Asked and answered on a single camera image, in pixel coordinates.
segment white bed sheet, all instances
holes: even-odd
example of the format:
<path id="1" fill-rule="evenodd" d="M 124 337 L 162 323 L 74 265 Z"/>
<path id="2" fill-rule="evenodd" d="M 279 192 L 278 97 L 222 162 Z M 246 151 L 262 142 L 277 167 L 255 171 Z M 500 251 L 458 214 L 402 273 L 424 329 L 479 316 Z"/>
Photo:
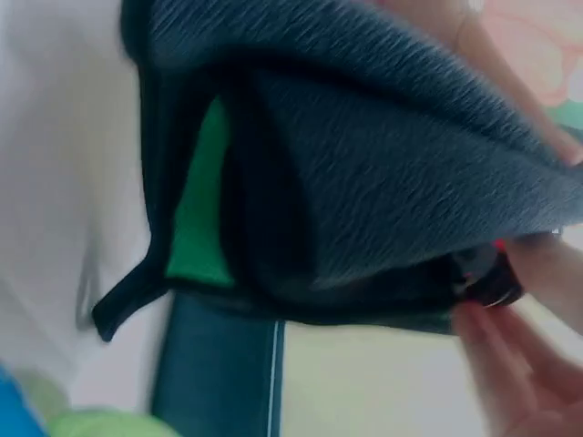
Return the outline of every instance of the white bed sheet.
<path id="1" fill-rule="evenodd" d="M 77 405 L 144 410 L 168 300 L 104 348 L 87 310 L 145 254 L 119 0 L 0 2 L 0 361 Z"/>

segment green object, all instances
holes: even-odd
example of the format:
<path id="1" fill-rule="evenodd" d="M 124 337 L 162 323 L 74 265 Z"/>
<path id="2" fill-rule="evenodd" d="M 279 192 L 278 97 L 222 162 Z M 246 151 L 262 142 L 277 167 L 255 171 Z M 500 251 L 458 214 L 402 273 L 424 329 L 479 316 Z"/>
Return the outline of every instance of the green object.
<path id="1" fill-rule="evenodd" d="M 547 112 L 556 123 L 583 129 L 583 103 L 567 100 L 559 107 L 547 108 Z"/>
<path id="2" fill-rule="evenodd" d="M 125 412 L 71 412 L 49 422 L 49 437 L 179 437 L 163 422 Z"/>
<path id="3" fill-rule="evenodd" d="M 28 403 L 44 422 L 68 410 L 69 401 L 65 392 L 39 371 L 15 370 L 18 381 Z"/>
<path id="4" fill-rule="evenodd" d="M 171 278 L 221 286 L 234 283 L 220 247 L 220 180 L 229 140 L 227 114 L 216 99 L 202 121 L 176 211 L 172 254 L 167 268 Z"/>

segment pink pattern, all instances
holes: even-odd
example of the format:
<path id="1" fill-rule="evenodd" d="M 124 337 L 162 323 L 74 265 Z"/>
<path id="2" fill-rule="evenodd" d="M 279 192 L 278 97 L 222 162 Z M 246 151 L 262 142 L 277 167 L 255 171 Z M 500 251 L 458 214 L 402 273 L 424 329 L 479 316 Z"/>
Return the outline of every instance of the pink pattern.
<path id="1" fill-rule="evenodd" d="M 583 0 L 484 0 L 484 27 L 540 101 L 580 100 Z"/>

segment dark teal surface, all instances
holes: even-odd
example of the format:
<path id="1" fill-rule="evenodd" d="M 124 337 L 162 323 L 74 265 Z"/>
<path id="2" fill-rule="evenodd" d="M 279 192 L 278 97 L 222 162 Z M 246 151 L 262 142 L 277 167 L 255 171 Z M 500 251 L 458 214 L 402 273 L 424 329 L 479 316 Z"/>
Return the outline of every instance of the dark teal surface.
<path id="1" fill-rule="evenodd" d="M 283 324 L 245 320 L 178 295 L 152 413 L 183 437 L 278 437 Z"/>

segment green stripe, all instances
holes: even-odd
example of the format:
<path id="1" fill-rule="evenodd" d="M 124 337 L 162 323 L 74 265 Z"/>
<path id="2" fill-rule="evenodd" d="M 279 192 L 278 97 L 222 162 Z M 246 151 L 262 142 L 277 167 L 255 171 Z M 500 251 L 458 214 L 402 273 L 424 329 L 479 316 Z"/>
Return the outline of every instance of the green stripe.
<path id="1" fill-rule="evenodd" d="M 186 186 L 174 217 L 174 238 L 167 268 L 171 278 L 230 286 L 233 278 L 220 247 L 220 191 L 229 122 L 218 99 L 200 127 Z"/>

